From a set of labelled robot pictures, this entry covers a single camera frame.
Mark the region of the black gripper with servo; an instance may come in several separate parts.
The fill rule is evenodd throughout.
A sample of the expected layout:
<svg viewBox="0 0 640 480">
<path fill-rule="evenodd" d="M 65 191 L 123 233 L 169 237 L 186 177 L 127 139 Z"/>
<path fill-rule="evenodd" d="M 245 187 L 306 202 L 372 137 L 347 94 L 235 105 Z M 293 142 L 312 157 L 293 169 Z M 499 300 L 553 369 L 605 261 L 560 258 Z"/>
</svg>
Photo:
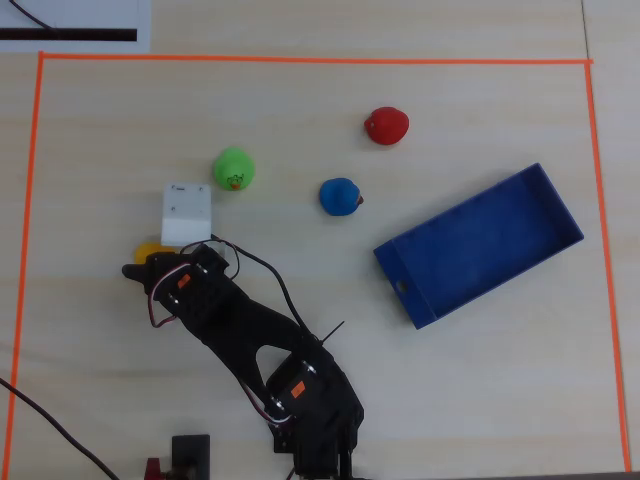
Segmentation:
<svg viewBox="0 0 640 480">
<path fill-rule="evenodd" d="M 176 319 L 200 338 L 211 327 L 238 335 L 251 329 L 251 303 L 234 279 L 229 263 L 206 242 L 190 251 L 155 252 L 148 264 L 125 264 L 125 278 L 141 284 L 149 295 L 151 326 L 160 328 Z"/>
</svg>

